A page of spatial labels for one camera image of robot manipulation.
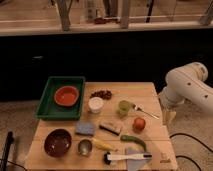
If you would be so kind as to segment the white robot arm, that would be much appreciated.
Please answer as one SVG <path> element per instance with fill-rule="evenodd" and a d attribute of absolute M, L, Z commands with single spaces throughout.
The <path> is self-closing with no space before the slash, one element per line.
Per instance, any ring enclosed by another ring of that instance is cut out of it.
<path fill-rule="evenodd" d="M 170 70 L 165 77 L 166 86 L 159 93 L 162 122 L 168 125 L 176 116 L 174 107 L 190 100 L 204 112 L 213 114 L 213 88 L 205 84 L 208 78 L 206 66 L 192 62 Z"/>

